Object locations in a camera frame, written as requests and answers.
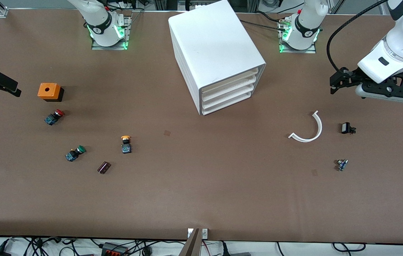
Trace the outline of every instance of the white box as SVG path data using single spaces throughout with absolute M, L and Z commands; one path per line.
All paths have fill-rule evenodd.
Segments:
M 227 0 L 168 23 L 177 64 L 200 115 L 253 94 L 266 63 Z

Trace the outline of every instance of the red wire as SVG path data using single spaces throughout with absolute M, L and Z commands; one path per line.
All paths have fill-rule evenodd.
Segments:
M 203 241 L 203 244 L 205 245 L 205 248 L 206 248 L 206 251 L 208 252 L 208 255 L 211 256 L 211 253 L 209 253 L 209 249 L 208 249 L 208 246 L 206 245 L 206 242 Z

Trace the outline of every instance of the white curved handle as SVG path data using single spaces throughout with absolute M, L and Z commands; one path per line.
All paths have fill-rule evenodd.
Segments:
M 294 138 L 295 140 L 300 141 L 300 142 L 311 142 L 314 139 L 318 138 L 318 136 L 320 136 L 320 134 L 322 134 L 322 120 L 317 115 L 317 113 L 318 113 L 318 110 L 315 111 L 315 113 L 312 115 L 312 117 L 315 118 L 315 121 L 317 121 L 317 124 L 318 124 L 318 132 L 314 138 L 301 138 L 300 136 L 297 136 L 295 133 L 290 134 L 288 136 L 288 138 Z

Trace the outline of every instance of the table surface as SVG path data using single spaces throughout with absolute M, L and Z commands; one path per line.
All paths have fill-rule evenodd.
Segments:
M 0 71 L 22 90 L 0 91 L 0 235 L 184 239 L 203 227 L 211 240 L 403 243 L 403 104 L 329 93 L 325 45 L 349 16 L 325 19 L 317 54 L 279 53 L 275 31 L 245 24 L 267 63 L 257 89 L 200 116 L 174 58 L 176 14 L 142 14 L 120 52 L 90 50 L 76 10 L 0 19 Z M 356 68 L 392 27 L 359 18 L 333 40 L 333 59 Z M 64 100 L 38 98 L 41 82 L 63 86 Z M 67 116 L 48 126 L 56 108 Z M 321 136 L 287 138 L 314 136 L 315 110 Z M 344 122 L 357 134 L 341 134 Z M 79 144 L 87 152 L 67 162 Z

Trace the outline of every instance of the orange box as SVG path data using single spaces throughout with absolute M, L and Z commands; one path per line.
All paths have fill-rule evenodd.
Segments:
M 61 102 L 64 89 L 57 83 L 43 82 L 40 84 L 37 96 L 48 102 Z

